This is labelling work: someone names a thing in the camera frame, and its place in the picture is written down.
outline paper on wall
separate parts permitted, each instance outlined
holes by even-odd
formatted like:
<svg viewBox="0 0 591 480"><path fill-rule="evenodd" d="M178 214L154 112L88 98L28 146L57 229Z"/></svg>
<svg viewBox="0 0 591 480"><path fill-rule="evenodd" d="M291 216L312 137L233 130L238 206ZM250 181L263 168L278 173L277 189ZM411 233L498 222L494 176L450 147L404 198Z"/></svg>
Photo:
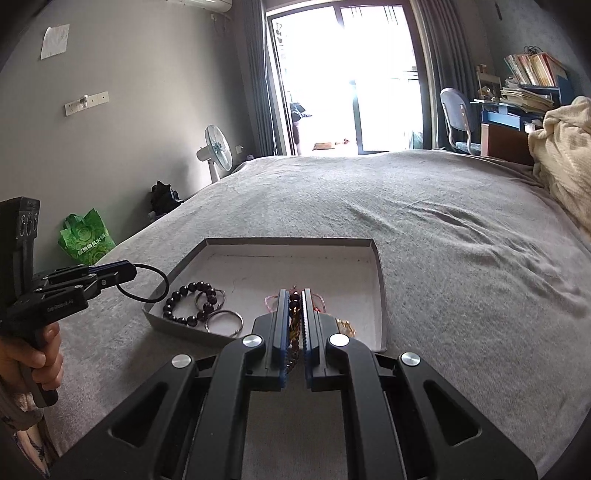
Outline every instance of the paper on wall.
<svg viewBox="0 0 591 480"><path fill-rule="evenodd" d="M45 31L43 47L41 48L42 60L66 51L69 31L70 24L60 25L59 27L50 27Z"/></svg>

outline gray bedsheet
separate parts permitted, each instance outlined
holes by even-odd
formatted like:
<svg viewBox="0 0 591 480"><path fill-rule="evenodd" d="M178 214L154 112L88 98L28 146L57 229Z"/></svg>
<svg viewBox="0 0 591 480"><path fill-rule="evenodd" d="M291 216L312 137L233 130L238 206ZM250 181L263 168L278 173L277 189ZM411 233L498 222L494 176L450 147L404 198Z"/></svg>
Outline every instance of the gray bedsheet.
<svg viewBox="0 0 591 480"><path fill-rule="evenodd" d="M388 353L420 353L540 473L589 411L590 245L525 167L439 151L260 159L103 261L170 271L216 236L373 238ZM47 412L62 450L175 353L215 352L152 331L141 307L112 289L62 321L66 374ZM306 392L299 370L284 392L254 394L243 478L345 478L340 416L338 394Z"/></svg>

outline shopping bag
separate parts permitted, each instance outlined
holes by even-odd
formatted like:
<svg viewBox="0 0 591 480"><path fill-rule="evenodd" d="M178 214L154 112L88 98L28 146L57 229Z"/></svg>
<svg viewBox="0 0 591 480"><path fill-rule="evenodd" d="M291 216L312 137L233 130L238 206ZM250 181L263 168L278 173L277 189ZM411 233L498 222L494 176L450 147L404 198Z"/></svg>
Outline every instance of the shopping bag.
<svg viewBox="0 0 591 480"><path fill-rule="evenodd" d="M84 265L94 265L116 246L95 209L84 218L68 215L57 243L74 260Z"/></svg>

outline glass door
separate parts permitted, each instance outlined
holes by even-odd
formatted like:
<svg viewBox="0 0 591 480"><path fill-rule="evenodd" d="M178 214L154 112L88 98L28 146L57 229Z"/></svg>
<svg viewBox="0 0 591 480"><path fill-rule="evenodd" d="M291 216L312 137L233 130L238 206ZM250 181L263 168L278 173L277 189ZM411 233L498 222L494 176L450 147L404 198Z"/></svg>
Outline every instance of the glass door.
<svg viewBox="0 0 591 480"><path fill-rule="evenodd" d="M299 154L329 153L318 152L319 145L337 156L352 148L358 154L431 148L426 68L412 10L406 3L364 3L270 18ZM294 112L300 107L305 111Z"/></svg>

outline black bag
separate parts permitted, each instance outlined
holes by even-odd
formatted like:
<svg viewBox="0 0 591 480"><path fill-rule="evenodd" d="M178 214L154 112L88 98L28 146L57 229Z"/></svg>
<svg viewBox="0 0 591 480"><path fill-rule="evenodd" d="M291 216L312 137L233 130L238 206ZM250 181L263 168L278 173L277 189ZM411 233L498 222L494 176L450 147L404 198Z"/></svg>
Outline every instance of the black bag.
<svg viewBox="0 0 591 480"><path fill-rule="evenodd" d="M152 187L152 210L156 213L156 217L172 212L183 201L179 200L178 193L173 190L170 185L165 185L161 181L157 181L156 185Z"/></svg>

